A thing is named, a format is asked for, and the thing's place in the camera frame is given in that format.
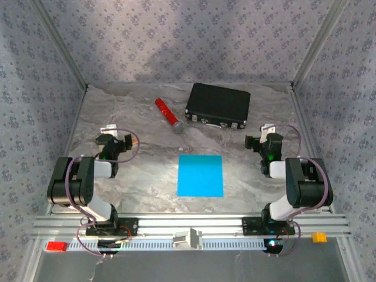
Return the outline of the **red tube with grey cap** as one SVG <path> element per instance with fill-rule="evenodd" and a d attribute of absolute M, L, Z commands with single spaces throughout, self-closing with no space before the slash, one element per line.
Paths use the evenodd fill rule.
<path fill-rule="evenodd" d="M 174 115 L 170 108 L 165 104 L 161 98 L 155 100 L 155 105 L 158 107 L 162 115 L 170 123 L 173 131 L 177 134 L 181 134 L 184 130 L 183 123 Z"/>

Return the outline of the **black hard case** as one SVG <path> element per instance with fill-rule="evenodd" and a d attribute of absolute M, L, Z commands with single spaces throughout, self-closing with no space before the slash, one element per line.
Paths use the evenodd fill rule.
<path fill-rule="evenodd" d="M 185 117 L 218 127 L 243 129 L 247 125 L 251 94 L 221 86 L 194 83 L 185 107 Z"/>

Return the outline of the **black controller board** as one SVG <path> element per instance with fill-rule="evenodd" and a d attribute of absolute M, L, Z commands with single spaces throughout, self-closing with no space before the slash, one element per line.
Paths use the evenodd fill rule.
<path fill-rule="evenodd" d="M 264 239 L 264 253 L 279 255 L 283 250 L 284 241 L 282 239 Z"/>
<path fill-rule="evenodd" d="M 121 246 L 122 242 L 116 240 L 98 240 L 97 243 L 100 254 L 116 254 Z"/>

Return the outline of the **red toy brick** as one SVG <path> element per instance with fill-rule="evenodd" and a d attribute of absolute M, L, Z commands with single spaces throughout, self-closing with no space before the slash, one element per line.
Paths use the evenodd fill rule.
<path fill-rule="evenodd" d="M 68 243 L 63 241 L 49 241 L 46 245 L 46 251 L 50 252 L 65 252 L 68 248 Z"/>

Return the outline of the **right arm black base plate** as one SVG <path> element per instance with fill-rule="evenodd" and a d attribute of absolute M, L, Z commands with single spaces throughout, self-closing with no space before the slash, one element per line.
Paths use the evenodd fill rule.
<path fill-rule="evenodd" d="M 262 217 L 243 217 L 241 219 L 244 236 L 295 235 L 294 227 L 286 221 L 266 220 Z"/>

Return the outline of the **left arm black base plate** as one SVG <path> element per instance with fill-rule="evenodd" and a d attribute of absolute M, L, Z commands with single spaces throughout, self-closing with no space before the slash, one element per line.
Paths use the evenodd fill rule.
<path fill-rule="evenodd" d="M 86 236 L 97 237 L 133 237 L 137 236 L 137 218 L 119 218 L 114 222 L 99 221 L 93 227 L 86 228 Z"/>

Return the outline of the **aluminium mounting rail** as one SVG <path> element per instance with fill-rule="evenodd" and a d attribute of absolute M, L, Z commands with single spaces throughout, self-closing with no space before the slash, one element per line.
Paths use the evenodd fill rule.
<path fill-rule="evenodd" d="M 255 213 L 121 213 L 120 217 L 139 219 L 136 239 L 171 239 L 176 233 L 195 229 L 204 239 L 232 239 L 243 237 L 244 217 Z M 53 213 L 38 216 L 27 234 L 40 239 L 72 239 L 81 223 L 77 213 Z M 322 232 L 330 237 L 350 237 L 351 231 L 343 214 L 305 213 L 294 218 L 302 238 Z"/>

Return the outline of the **aluminium corner post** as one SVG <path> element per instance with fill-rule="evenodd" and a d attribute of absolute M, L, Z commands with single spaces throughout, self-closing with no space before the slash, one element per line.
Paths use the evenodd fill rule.
<path fill-rule="evenodd" d="M 339 20 L 343 10 L 348 5 L 350 0 L 333 0 L 331 6 L 326 13 L 318 31 L 316 32 L 313 40 L 306 52 L 306 55 L 300 66 L 298 67 L 293 80 L 291 81 L 291 87 L 296 90 L 302 83 L 307 74 L 309 73 L 311 67 L 313 66 L 317 56 L 322 50 L 324 44 L 326 43 L 328 37 L 330 36 L 333 28 L 335 27 L 337 21 Z"/>
<path fill-rule="evenodd" d="M 49 38 L 53 42 L 56 50 L 62 57 L 64 63 L 68 67 L 71 75 L 82 90 L 86 90 L 87 83 L 83 78 L 76 62 L 74 61 L 72 55 L 69 52 L 67 45 L 64 43 L 53 19 L 49 15 L 47 9 L 41 0 L 28 0 L 30 5 L 33 7 L 37 17 L 41 21 L 42 26 L 45 28 Z"/>

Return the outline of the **grey metal bracket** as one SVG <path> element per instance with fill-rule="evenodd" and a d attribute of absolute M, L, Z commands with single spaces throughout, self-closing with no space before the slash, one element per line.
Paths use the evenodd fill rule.
<path fill-rule="evenodd" d="M 193 228 L 173 235 L 173 250 L 203 250 L 202 232 Z"/>

